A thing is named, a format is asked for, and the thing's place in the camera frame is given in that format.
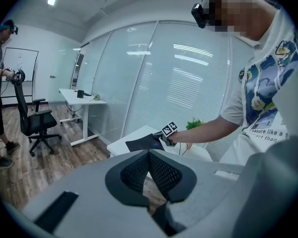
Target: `armrest pad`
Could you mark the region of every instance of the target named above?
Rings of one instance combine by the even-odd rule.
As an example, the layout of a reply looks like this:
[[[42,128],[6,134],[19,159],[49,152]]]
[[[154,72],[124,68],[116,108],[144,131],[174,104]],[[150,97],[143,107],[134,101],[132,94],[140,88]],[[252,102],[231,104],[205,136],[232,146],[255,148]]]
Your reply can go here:
[[[52,110],[48,109],[48,110],[43,110],[43,111],[35,112],[34,114],[36,116],[42,116],[42,115],[45,115],[45,114],[49,114],[51,112],[52,112]]]
[[[37,99],[37,100],[33,100],[33,103],[41,102],[41,101],[45,101],[45,99]]]

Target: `white t-shirt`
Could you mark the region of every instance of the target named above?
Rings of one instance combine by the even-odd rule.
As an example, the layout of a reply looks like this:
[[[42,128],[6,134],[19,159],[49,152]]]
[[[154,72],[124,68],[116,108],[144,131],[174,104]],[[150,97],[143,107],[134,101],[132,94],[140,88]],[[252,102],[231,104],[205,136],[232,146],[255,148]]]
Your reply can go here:
[[[254,57],[233,90],[221,116],[242,126],[220,162],[245,165],[249,156],[265,152],[288,137],[273,96],[298,68],[298,31],[285,10],[278,10],[267,32],[253,47]]]

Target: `ceiling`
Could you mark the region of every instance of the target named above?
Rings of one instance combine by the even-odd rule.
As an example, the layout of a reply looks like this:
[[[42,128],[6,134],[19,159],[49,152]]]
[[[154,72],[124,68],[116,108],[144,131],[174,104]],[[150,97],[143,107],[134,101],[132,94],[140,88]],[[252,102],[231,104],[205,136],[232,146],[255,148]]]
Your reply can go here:
[[[79,42],[92,24],[115,10],[140,0],[19,0],[8,14],[25,24],[69,37]]]

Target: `door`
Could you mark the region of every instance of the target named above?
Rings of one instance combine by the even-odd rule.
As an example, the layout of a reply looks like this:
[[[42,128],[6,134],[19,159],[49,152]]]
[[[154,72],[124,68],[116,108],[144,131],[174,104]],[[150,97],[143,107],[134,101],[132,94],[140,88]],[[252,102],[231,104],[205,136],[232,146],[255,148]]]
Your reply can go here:
[[[73,71],[76,67],[79,51],[80,48],[71,43],[63,43],[62,47],[59,48],[55,66],[51,68],[49,103],[64,101],[59,89],[71,88]]]

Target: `chair backrest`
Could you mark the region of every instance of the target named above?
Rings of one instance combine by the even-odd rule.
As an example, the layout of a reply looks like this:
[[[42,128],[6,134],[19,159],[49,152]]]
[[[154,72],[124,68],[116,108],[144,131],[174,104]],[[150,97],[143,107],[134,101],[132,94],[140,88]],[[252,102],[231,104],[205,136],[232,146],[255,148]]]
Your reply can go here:
[[[25,102],[22,84],[19,84],[19,85],[15,84],[14,89],[15,89],[15,95],[16,95],[16,99],[18,101],[18,109],[19,109],[19,113],[20,113],[21,132],[26,135],[28,132],[28,129],[29,129],[28,106]]]

